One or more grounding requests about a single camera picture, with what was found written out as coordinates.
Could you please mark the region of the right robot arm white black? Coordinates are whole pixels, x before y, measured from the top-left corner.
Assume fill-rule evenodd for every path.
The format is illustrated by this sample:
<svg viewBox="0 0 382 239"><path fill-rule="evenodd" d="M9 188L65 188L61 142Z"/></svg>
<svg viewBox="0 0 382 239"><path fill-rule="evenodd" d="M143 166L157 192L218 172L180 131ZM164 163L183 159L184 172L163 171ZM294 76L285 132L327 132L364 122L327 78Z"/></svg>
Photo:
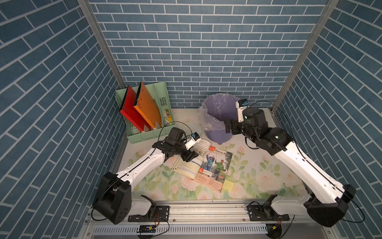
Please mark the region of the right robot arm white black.
<svg viewBox="0 0 382 239"><path fill-rule="evenodd" d="M305 153L292 136L279 127L269 127L263 110L236 103L238 118L225 121L225 131L241 134L288 166L308 187L309 195L271 195L263 204L270 215L310 216L315 222L332 227L343 219L356 189L332 178Z"/></svg>

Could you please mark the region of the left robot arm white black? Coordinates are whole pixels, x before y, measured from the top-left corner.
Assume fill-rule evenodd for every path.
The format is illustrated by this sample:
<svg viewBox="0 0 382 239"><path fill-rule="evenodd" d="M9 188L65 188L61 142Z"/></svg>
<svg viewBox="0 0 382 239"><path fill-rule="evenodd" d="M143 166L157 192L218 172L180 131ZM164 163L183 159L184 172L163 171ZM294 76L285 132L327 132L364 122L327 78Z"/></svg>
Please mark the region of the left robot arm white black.
<svg viewBox="0 0 382 239"><path fill-rule="evenodd" d="M197 132L187 137L182 129L172 128L164 140L155 142L135 163L118 173L106 173L100 180L92 208L115 225L126 217L136 215L151 220L157 215L156 203L145 195L142 199L133 199L132 191L152 170L170 157L179 155L185 162L196 158L198 154L191 148L200 140Z"/></svg>

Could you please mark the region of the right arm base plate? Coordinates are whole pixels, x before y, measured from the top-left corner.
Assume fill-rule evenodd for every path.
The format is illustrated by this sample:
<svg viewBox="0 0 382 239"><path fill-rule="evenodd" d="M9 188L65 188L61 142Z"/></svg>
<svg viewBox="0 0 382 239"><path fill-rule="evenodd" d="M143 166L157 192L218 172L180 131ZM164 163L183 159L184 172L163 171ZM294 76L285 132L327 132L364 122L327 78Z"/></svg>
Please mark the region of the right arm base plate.
<svg viewBox="0 0 382 239"><path fill-rule="evenodd" d="M287 222L290 220L289 215L279 215L271 207L264 207L262 205L253 204L247 205L250 221L270 221L270 222Z"/></svg>

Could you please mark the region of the English textbook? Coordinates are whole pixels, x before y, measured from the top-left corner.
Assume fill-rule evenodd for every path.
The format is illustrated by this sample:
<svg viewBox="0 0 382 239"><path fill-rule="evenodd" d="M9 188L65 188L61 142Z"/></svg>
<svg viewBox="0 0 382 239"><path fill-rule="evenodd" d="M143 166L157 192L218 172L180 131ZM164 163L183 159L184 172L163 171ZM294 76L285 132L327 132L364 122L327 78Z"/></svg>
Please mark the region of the English textbook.
<svg viewBox="0 0 382 239"><path fill-rule="evenodd" d="M173 165L173 170L182 175L182 187L195 191L198 186L203 185L220 193L233 153L214 147L205 139L196 143L191 151L197 153L196 158L185 162L179 157Z"/></svg>

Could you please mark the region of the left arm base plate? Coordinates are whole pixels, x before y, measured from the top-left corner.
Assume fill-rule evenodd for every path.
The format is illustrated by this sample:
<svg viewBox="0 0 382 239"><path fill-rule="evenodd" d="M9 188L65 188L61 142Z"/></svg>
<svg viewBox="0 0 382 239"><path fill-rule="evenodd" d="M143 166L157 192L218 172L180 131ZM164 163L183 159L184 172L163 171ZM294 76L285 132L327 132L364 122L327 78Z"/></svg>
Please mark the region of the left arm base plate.
<svg viewBox="0 0 382 239"><path fill-rule="evenodd" d="M168 221L170 206L151 206L145 215L130 215L128 222L158 222L158 218Z"/></svg>

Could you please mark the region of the yellow sticky note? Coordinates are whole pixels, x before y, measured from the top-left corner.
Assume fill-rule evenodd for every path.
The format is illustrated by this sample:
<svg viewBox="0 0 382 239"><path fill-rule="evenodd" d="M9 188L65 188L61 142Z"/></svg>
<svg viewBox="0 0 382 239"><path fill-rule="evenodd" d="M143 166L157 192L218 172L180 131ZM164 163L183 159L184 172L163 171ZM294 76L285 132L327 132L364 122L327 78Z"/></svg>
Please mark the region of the yellow sticky note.
<svg viewBox="0 0 382 239"><path fill-rule="evenodd" d="M222 188L228 192L231 192L233 190L234 186L235 186L234 182L226 179Z"/></svg>

